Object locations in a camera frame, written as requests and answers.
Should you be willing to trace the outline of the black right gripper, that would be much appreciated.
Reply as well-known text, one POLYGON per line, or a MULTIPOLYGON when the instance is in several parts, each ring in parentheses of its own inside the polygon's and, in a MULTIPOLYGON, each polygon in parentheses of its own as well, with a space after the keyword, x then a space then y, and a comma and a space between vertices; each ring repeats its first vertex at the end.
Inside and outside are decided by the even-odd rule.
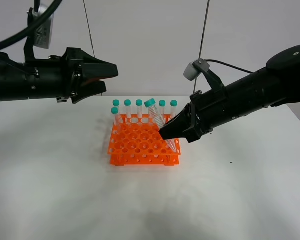
POLYGON ((159 130, 162 139, 184 138, 188 143, 193 143, 211 133, 213 129, 209 126, 204 111, 212 105, 213 97, 213 91, 197 91, 192 94, 190 103, 159 130))

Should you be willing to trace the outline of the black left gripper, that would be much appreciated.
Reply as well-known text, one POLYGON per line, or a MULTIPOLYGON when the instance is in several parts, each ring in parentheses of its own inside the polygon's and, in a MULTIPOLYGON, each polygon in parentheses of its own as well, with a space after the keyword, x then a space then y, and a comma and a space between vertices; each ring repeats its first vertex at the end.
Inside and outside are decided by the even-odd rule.
POLYGON ((89 56, 81 48, 68 47, 60 58, 62 95, 58 103, 73 104, 107 91, 104 79, 119 75, 117 65, 89 56), (88 80, 97 80, 88 84, 88 80))

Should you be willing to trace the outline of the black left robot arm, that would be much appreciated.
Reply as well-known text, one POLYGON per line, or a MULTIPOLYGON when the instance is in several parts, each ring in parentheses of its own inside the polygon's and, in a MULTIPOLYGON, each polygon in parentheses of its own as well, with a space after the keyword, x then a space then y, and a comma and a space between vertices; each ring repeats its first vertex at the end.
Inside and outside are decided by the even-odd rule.
POLYGON ((56 99, 73 104, 106 92, 106 79, 119 75, 115 64, 99 60, 80 48, 68 47, 63 56, 30 58, 17 63, 0 59, 0 102, 56 99))

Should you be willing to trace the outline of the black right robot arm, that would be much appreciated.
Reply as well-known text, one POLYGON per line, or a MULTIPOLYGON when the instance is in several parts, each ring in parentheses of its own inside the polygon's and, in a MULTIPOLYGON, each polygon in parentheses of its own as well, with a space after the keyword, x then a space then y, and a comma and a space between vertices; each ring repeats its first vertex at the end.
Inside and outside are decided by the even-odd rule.
POLYGON ((210 70, 207 60, 197 59, 184 71, 190 81, 200 74, 211 89, 190 96, 190 103, 159 130, 164 140, 185 138, 192 143, 258 110, 300 103, 300 45, 278 53, 264 68, 228 86, 210 70))

